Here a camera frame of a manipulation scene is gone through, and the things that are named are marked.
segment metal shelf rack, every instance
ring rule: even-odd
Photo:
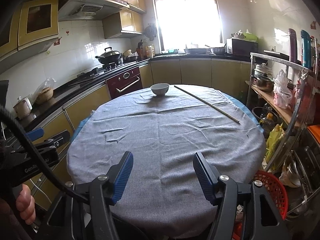
[[[301,73],[301,77],[300,77],[301,85],[300,85],[300,90],[299,90],[299,93],[298,93],[298,96],[297,96],[295,108],[294,108],[294,111],[293,111],[291,116],[290,116],[288,110],[281,109],[281,108],[277,107],[273,103],[273,92],[272,93],[263,92],[263,91],[259,90],[257,87],[255,87],[253,85],[252,76],[254,75],[255,58],[256,57],[263,58],[263,59],[266,59],[266,60],[270,60],[270,61],[274,61],[274,62],[278,62],[278,63],[286,65],[286,75],[287,76],[288,76],[289,66],[294,68],[294,69],[296,69],[296,70],[298,70],[298,71],[300,71],[300,73]],[[278,168],[280,168],[280,166],[283,164],[283,162],[286,159],[286,157],[290,154],[290,150],[293,147],[294,143],[297,141],[297,139],[300,136],[302,130],[307,127],[306,120],[307,120],[309,111],[311,109],[311,104],[312,104],[312,101],[313,101],[313,97],[314,97],[314,94],[318,92],[318,89],[316,89],[318,69],[319,69],[319,64],[318,64],[317,40],[316,40],[316,67],[315,67],[314,71],[312,71],[312,70],[310,70],[308,68],[305,68],[305,67],[303,67],[301,65],[298,65],[296,63],[293,63],[291,61],[287,61],[287,60],[284,60],[284,59],[280,59],[280,58],[277,58],[277,57],[272,57],[272,56],[268,56],[268,55],[264,55],[264,54],[251,53],[250,82],[249,82],[249,90],[248,90],[248,97],[247,97],[246,106],[249,105],[252,93],[256,92],[256,93],[258,93],[258,95],[263,97],[275,109],[275,111],[279,114],[279,116],[282,117],[284,119],[284,121],[288,124],[288,128],[285,131],[283,139],[279,143],[277,149],[275,150],[271,160],[268,162],[268,164],[265,167],[264,171],[269,171],[269,169],[273,166],[275,161],[277,161],[278,166],[273,171],[273,173]],[[300,106],[301,106],[301,103],[302,103],[302,99],[303,99],[303,97],[305,95],[305,85],[306,85],[306,82],[307,82],[307,77],[309,75],[314,77],[313,78],[313,82],[312,82],[313,90],[312,90],[312,93],[310,94],[310,101],[309,101],[308,110],[307,110],[307,112],[305,112],[304,116],[300,116],[301,122],[299,122],[298,121],[298,112],[299,112],[299,109],[300,109]],[[290,140],[290,143],[288,143],[288,138],[292,134],[292,131],[294,129],[297,130],[296,135],[294,137],[294,140]]]

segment black cable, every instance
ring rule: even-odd
[[[51,171],[47,163],[39,154],[36,147],[32,142],[26,137],[25,131],[22,126],[15,120],[9,111],[0,105],[0,120],[5,123],[5,125],[11,130],[14,136],[18,139],[24,149],[28,152],[30,157],[34,160],[38,168],[42,173],[49,179],[49,181],[55,185],[59,190],[66,193],[68,196],[75,198],[76,200],[89,204],[89,200],[83,195],[71,190],[66,185],[64,185]]]

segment dining table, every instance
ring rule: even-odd
[[[111,211],[147,232],[187,238],[203,232],[217,211],[204,197],[194,154],[201,152],[220,174],[249,183],[266,143],[237,100],[213,88],[177,86],[239,123],[173,85],[164,96],[137,90],[98,107],[71,143],[67,168],[76,184],[91,182],[132,152],[132,172]]]

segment red plastic basket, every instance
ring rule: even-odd
[[[262,182],[276,204],[282,219],[284,220],[288,211],[288,195],[282,183],[276,176],[265,171],[257,171],[257,173],[254,175],[254,180],[260,180]],[[241,226],[242,222],[235,223],[234,232],[232,235],[235,240],[240,240],[239,235],[241,234]]]

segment white bowl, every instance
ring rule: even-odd
[[[159,83],[154,84],[151,87],[151,91],[157,96],[163,96],[169,90],[169,84],[167,83]]]

